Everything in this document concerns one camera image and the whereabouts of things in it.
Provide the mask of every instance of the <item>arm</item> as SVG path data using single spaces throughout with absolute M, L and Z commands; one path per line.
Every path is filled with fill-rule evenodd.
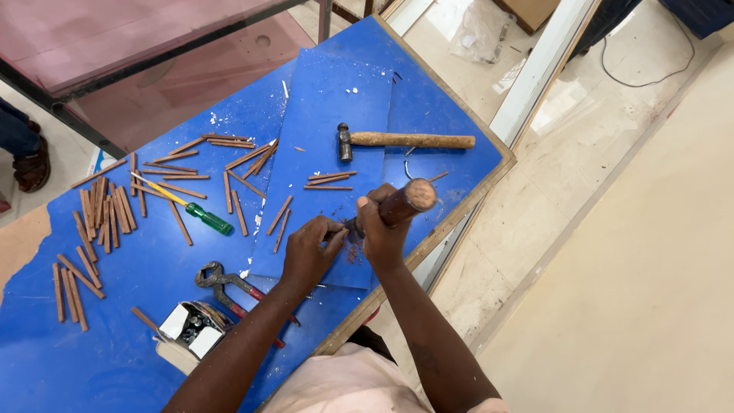
M 410 221 L 388 228 L 377 205 L 395 188 L 384 184 L 357 199 L 366 234 L 364 254 L 372 264 L 413 355 L 418 375 L 436 412 L 466 412 L 500 398 L 474 356 L 403 263 Z
M 318 216 L 291 234 L 280 281 L 204 357 L 163 412 L 236 412 L 273 339 L 331 266 L 346 233 L 343 225 Z

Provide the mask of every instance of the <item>screwdriver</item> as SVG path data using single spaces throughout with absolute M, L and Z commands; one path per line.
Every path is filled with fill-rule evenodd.
M 227 235 L 230 233 L 230 231 L 232 231 L 232 224 L 217 217 L 216 215 L 212 214 L 211 212 L 205 211 L 204 208 L 202 208 L 201 206 L 198 206 L 197 204 L 193 202 L 184 201 L 183 199 L 179 198 L 178 196 L 173 195 L 171 192 L 163 189 L 162 187 L 160 187 L 160 185 L 156 184 L 155 182 L 150 182 L 147 179 L 134 173 L 131 170 L 128 170 L 128 172 L 130 172 L 132 176 L 148 184 L 149 187 L 166 195 L 172 201 L 178 202 L 179 204 L 183 205 L 186 208 L 186 212 L 188 212 L 189 215 L 193 215 L 196 218 L 201 219 L 202 221 L 204 221 L 206 225 L 210 226 L 211 228 L 216 229 L 220 234 Z

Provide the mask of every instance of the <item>black metal frame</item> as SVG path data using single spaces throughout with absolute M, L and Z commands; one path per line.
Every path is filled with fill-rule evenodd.
M 287 9 L 297 6 L 298 4 L 305 3 L 307 0 L 283 0 L 278 4 L 274 4 L 264 10 L 248 15 L 234 23 L 228 24 L 222 28 L 216 29 L 212 32 L 205 33 L 194 40 L 190 40 L 177 46 L 168 51 L 164 51 L 156 56 L 152 56 L 145 60 L 135 62 L 129 66 L 121 68 L 115 72 L 101 76 L 97 79 L 92 79 L 89 82 L 80 85 L 68 93 L 61 95 L 58 98 L 54 98 L 48 91 L 44 90 L 31 79 L 28 79 L 9 62 L 0 59 L 0 79 L 9 84 L 11 87 L 22 93 L 28 99 L 42 107 L 54 117 L 59 119 L 61 122 L 68 125 L 70 128 L 77 131 L 81 136 L 87 138 L 91 143 L 94 143 L 106 153 L 113 156 L 115 159 L 120 159 L 127 155 L 127 153 L 118 148 L 115 144 L 107 140 L 98 130 L 94 129 L 84 119 L 77 116 L 73 111 L 69 110 L 65 105 L 76 98 L 88 95 L 92 92 L 102 89 L 103 87 L 110 86 L 115 82 L 119 82 L 125 78 L 133 76 L 136 73 L 140 73 L 144 70 L 152 68 L 153 66 L 159 65 L 167 60 L 174 57 L 180 56 L 188 51 L 194 50 L 198 47 L 204 46 L 205 44 L 211 43 L 224 36 L 230 35 L 237 32 L 245 27 L 252 26 L 259 21 L 265 20 L 266 18 L 272 17 L 280 12 L 286 11 Z M 322 8 L 328 7 L 331 10 L 331 1 L 321 0 Z M 325 16 L 326 24 L 322 24 L 323 27 L 319 27 L 319 42 L 326 40 L 329 37 L 330 31 L 330 13 Z

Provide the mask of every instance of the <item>plastic bag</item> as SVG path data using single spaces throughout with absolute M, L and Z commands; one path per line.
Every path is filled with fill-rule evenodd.
M 451 53 L 495 64 L 500 61 L 503 44 L 516 29 L 516 17 L 490 0 L 474 0 L 466 8 L 461 26 L 451 39 Z

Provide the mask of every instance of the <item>person's left hand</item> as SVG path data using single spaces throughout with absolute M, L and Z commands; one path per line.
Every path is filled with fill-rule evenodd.
M 323 215 L 305 223 L 288 237 L 280 282 L 305 297 L 331 267 L 348 232 L 343 224 Z

